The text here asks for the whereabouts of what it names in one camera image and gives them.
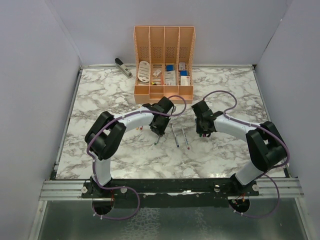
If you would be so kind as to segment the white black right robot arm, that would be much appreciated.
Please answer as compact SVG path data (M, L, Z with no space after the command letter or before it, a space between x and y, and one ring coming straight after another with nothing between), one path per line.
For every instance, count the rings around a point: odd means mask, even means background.
M204 100L191 108L195 114L197 134L209 137L219 132L247 143L250 161L231 177L229 184L234 195L242 195L249 183L288 159L289 150L272 122L258 125L229 117L222 111L213 112Z

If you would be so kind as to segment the green white pen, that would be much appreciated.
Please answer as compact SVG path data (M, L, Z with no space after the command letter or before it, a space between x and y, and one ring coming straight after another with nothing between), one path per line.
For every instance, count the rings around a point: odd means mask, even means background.
M160 136L158 136L158 138L156 139L156 141L154 142L154 145L157 145L158 143L159 143L159 141L160 141L160 139L161 139L161 135Z

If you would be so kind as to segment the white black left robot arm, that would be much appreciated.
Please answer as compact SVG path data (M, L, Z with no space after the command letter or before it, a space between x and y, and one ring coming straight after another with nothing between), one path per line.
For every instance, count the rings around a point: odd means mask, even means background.
M87 153L93 158L93 191L97 196L103 198L110 193L111 157L118 150L124 134L149 126L153 133L163 136L170 121L170 110L174 107L170 99L162 97L157 103L146 103L124 114L113 115L108 111L100 114L84 138Z

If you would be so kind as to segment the blue white pen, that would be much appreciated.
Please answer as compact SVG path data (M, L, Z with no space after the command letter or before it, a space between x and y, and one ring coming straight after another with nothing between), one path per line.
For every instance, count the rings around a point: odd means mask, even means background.
M176 132L175 132L175 128L174 128L173 125L171 125L171 130L172 130L172 133L173 133L173 136L174 136L175 144L176 144L177 148L179 148L180 147L179 141L178 141L178 138L177 138L177 135L176 135Z

